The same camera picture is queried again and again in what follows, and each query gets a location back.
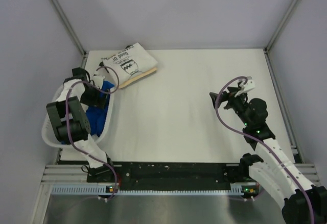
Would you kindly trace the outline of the blue t-shirt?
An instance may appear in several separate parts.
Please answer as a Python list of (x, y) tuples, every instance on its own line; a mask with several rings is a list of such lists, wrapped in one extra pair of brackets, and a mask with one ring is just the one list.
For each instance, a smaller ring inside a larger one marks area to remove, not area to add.
[(59, 121), (54, 126), (57, 140), (69, 145), (71, 141), (86, 140), (88, 136), (100, 137), (103, 134), (106, 117), (114, 85), (104, 81), (100, 92), (109, 94), (104, 108), (89, 107), (81, 103), (81, 95), (85, 91), (84, 84), (97, 88), (93, 81), (84, 82), (81, 79), (67, 79), (63, 83), (62, 94), (57, 99)]

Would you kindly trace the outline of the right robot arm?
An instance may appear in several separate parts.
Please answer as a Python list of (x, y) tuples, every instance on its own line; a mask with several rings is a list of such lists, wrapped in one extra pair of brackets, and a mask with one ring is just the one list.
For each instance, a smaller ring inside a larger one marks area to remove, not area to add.
[(240, 160), (239, 176), (255, 180), (278, 204), (285, 223), (326, 223), (326, 188), (317, 186), (295, 166), (266, 123), (267, 103), (248, 99), (239, 87), (221, 94), (211, 92), (213, 107), (226, 103), (244, 124), (239, 133), (254, 150)]

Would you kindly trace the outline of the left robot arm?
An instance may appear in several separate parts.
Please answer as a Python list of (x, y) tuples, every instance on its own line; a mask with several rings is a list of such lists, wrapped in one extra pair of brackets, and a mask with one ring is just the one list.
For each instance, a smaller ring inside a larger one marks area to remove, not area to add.
[(116, 90), (116, 85), (104, 76), (91, 77), (85, 69), (74, 68), (58, 96), (46, 105), (57, 144), (78, 151), (88, 162), (87, 173), (107, 182), (114, 179), (116, 169), (98, 140), (105, 134), (111, 95)]

